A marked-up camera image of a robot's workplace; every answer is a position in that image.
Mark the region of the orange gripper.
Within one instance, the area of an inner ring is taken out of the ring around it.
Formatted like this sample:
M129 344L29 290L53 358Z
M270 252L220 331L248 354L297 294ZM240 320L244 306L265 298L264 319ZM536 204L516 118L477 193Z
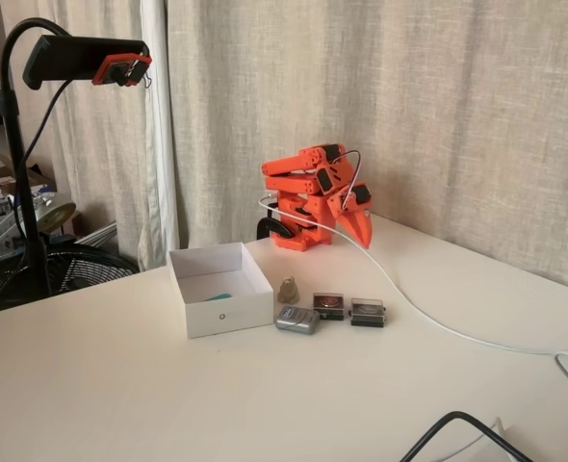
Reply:
M366 249L373 237L371 213L366 210L371 203L372 195L365 182L355 183L350 192L349 186L345 185L327 199L333 217L338 218L338 223Z

